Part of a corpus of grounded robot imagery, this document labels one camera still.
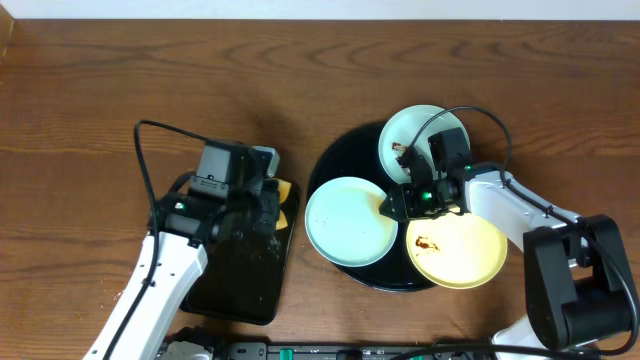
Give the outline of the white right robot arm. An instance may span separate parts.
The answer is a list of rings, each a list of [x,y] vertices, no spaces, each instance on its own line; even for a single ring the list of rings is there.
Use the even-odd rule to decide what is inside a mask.
[[[399,222],[442,219],[456,206],[488,221],[524,255],[526,316],[489,344],[452,351],[549,359],[621,355],[639,338],[639,298],[616,222],[582,217],[521,186],[496,163],[473,165],[469,154],[437,155],[408,147],[398,158],[411,181],[394,187],[380,207]]]

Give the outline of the black rectangular tray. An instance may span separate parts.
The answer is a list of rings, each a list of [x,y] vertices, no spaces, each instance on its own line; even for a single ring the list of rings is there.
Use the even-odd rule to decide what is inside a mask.
[[[291,183],[282,209],[288,227],[271,237],[246,233],[208,252],[204,273],[180,304],[184,312],[256,325],[276,315],[293,237],[300,189]]]

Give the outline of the light green plate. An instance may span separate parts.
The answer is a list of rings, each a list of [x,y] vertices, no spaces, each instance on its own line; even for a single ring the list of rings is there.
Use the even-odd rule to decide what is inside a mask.
[[[317,252],[345,267],[364,267],[382,259],[399,228],[379,212],[385,197],[379,186],[358,177],[322,184],[305,210],[305,229]]]

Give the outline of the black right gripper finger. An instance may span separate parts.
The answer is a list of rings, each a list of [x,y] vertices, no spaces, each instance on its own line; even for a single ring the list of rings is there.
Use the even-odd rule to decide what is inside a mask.
[[[408,220],[404,190],[402,187],[394,187],[387,194],[379,206],[379,213],[396,222]]]
[[[418,153],[414,147],[407,147],[405,151],[396,158],[399,166],[403,169],[410,170],[415,164]]]

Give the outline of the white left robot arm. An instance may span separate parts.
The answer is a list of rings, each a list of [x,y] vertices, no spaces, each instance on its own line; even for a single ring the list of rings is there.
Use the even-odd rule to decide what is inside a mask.
[[[256,324],[273,319],[291,235],[294,187],[270,147],[208,141],[197,170],[150,209],[120,299],[86,356],[153,359],[180,310]]]

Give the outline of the green and yellow sponge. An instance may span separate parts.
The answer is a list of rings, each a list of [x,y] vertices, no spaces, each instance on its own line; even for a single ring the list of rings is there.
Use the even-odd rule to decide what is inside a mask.
[[[276,181],[278,185],[279,205],[281,206],[279,210],[279,217],[276,222],[276,230],[279,231],[288,227],[288,221],[286,219],[282,206],[289,197],[292,184],[281,179],[276,179]]]

